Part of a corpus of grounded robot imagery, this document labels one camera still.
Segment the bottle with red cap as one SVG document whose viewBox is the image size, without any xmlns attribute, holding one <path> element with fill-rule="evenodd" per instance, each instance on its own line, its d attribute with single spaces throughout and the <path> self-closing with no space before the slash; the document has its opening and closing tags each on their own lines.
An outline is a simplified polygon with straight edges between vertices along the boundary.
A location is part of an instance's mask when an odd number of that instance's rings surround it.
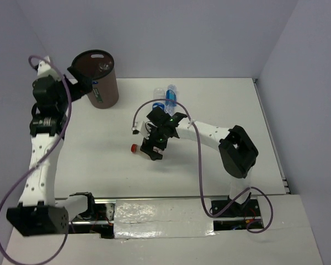
<svg viewBox="0 0 331 265">
<path fill-rule="evenodd" d="M 157 154 L 160 154 L 160 155 L 163 154 L 163 151 L 161 149 L 157 148 L 157 147 L 154 147 L 153 148 L 153 151 L 156 152 Z M 148 160 L 151 159 L 148 154 L 146 154 L 143 151 L 141 151 L 141 146 L 140 145 L 132 144 L 132 146 L 131 146 L 131 152 L 133 154 L 140 155 L 140 156 L 142 156 L 142 157 L 144 157 L 144 158 L 146 158 Z"/>
</svg>

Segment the crushed blue label bottle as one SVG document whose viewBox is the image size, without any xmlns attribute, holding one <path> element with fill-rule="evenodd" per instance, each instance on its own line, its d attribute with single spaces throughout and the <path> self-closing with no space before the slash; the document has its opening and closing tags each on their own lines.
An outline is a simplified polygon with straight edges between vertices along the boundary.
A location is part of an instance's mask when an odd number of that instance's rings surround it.
<svg viewBox="0 0 331 265">
<path fill-rule="evenodd" d="M 97 84 L 98 83 L 98 80 L 102 79 L 103 77 L 107 76 L 111 70 L 113 69 L 114 65 L 109 62 L 109 63 L 106 63 L 106 62 L 100 62 L 98 63 L 95 71 L 94 71 L 94 74 L 93 74 L 93 84 Z"/>
</svg>

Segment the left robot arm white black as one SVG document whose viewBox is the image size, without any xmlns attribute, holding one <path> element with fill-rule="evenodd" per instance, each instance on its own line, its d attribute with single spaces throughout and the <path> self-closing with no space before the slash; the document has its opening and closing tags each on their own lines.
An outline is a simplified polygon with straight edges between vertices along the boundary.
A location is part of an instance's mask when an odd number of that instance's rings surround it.
<svg viewBox="0 0 331 265">
<path fill-rule="evenodd" d="M 32 84 L 35 104 L 29 125 L 32 146 L 29 172 L 18 205 L 8 208 L 6 213 L 7 220 L 24 237 L 65 234 L 78 215 L 90 220 L 97 214 L 90 192 L 74 193 L 59 203 L 55 199 L 58 158 L 72 103 L 91 92 L 92 81 L 69 67 L 77 78 L 77 83 L 71 83 L 48 56 L 39 58 L 34 69 L 37 78 Z"/>
</svg>

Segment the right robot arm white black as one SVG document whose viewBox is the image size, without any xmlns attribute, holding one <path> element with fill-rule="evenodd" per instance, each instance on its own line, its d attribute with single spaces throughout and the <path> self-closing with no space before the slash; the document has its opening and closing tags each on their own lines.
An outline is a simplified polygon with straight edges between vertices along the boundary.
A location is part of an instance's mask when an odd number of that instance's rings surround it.
<svg viewBox="0 0 331 265">
<path fill-rule="evenodd" d="M 225 171 L 232 177 L 229 190 L 229 202 L 218 213 L 205 210 L 205 214 L 216 218 L 225 211 L 241 216 L 248 209 L 251 196 L 249 172 L 256 163 L 258 150 L 246 131 L 239 125 L 233 128 L 221 128 L 190 118 L 187 112 L 165 113 L 161 108 L 154 108 L 146 122 L 132 123 L 133 134 L 141 134 L 143 142 L 141 152 L 152 161 L 163 158 L 162 151 L 167 147 L 168 139 L 186 139 L 219 152 Z"/>
</svg>

